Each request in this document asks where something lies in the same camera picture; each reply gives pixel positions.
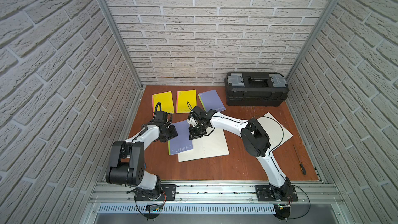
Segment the notebook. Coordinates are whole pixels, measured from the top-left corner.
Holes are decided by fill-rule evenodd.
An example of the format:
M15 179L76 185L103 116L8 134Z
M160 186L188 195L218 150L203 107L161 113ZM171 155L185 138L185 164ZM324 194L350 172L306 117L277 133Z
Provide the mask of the notebook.
M199 93L198 96L206 112L209 110L216 110L218 112L226 110L216 90L202 92Z
M190 124L186 121L181 121L173 125L176 128L178 136L168 141L169 155L176 155L184 151L192 150L192 140L189 139Z
M229 149L224 131L215 129L210 136L204 136L192 141L193 149L178 155L178 162L199 160L229 155Z
M279 121L276 120L270 113L265 114L258 118L258 122L264 128L269 136L269 142L271 149L276 149L280 145L284 144L287 140L293 137Z
M158 102L161 103L161 109L158 108L159 111L165 111L165 112L171 113L171 114L175 113L173 97L172 97L171 91L152 95L152 111L153 112L155 111L155 107Z
M177 92L177 114L189 113L195 106L197 106L196 90Z

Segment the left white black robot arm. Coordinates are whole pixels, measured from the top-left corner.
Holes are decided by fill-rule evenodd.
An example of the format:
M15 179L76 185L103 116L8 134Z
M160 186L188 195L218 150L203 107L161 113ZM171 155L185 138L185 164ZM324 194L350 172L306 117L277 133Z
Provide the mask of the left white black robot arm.
M115 141L110 150L106 182L132 186L151 200L164 195L160 177L145 169L145 149L153 142L165 143L178 137L172 120L172 113L163 111L158 102L153 118L142 125L139 133L125 141Z

